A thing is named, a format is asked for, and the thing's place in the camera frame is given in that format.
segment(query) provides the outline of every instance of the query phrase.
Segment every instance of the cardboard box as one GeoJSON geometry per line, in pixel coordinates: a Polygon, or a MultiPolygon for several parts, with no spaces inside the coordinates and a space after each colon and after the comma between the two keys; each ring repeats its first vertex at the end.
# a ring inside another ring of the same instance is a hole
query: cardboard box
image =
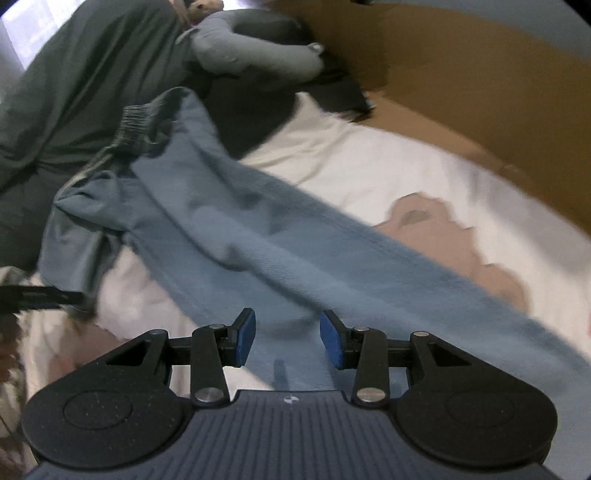
{"type": "Polygon", "coordinates": [[[378,109],[367,125],[460,154],[591,235],[591,64],[448,9],[275,0],[347,60],[378,109]]]}

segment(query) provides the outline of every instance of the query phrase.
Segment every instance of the bed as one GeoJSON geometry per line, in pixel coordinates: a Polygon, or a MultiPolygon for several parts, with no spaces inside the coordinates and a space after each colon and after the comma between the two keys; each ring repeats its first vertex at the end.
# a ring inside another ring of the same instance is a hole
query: bed
{"type": "MultiPolygon", "coordinates": [[[[477,145],[379,92],[371,97],[374,115],[353,124],[299,93],[290,121],[243,164],[471,279],[591,359],[590,239],[542,203],[467,161],[493,160],[477,145]]],[[[31,281],[40,283],[38,277],[31,281]]],[[[45,311],[24,313],[21,323],[28,397],[147,330],[165,328],[176,337],[189,336],[195,328],[129,248],[103,278],[93,321],[45,311]]],[[[226,368],[226,376],[232,394],[272,388],[247,368],[226,368]]],[[[175,369],[171,387],[188,394],[186,368],[175,369]]]]}

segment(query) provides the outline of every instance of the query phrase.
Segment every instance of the window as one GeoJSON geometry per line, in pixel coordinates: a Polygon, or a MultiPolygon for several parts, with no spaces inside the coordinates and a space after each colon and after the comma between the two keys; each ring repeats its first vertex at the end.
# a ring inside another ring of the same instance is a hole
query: window
{"type": "Polygon", "coordinates": [[[83,2],[19,0],[10,7],[2,16],[2,22],[24,68],[83,2]]]}

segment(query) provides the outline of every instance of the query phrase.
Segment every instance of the blue finger pad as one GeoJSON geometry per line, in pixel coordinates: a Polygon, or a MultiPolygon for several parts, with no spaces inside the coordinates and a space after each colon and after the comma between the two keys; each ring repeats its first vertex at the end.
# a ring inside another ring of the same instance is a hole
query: blue finger pad
{"type": "Polygon", "coordinates": [[[242,328],[238,331],[238,342],[236,346],[236,360],[238,365],[241,367],[246,363],[248,354],[251,351],[252,343],[255,341],[256,336],[256,316],[255,312],[252,311],[242,328]]]}
{"type": "Polygon", "coordinates": [[[324,313],[320,314],[320,338],[326,348],[330,363],[335,368],[342,368],[343,351],[340,347],[339,332],[324,313]]]}

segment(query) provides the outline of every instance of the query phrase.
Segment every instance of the light blue cloth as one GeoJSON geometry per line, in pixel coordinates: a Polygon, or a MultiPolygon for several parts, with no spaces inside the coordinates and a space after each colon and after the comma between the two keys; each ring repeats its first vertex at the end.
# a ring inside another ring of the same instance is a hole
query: light blue cloth
{"type": "MultiPolygon", "coordinates": [[[[277,389],[350,390],[354,372],[326,358],[323,309],[390,338],[427,330],[548,394],[560,424],[547,466],[568,480],[591,472],[583,358],[470,281],[233,161],[188,90],[128,109],[115,146],[58,195],[41,273],[66,290],[86,287],[124,240],[198,324],[254,308],[246,367],[277,389]]],[[[401,393],[402,371],[392,369],[392,383],[401,393]]]]}

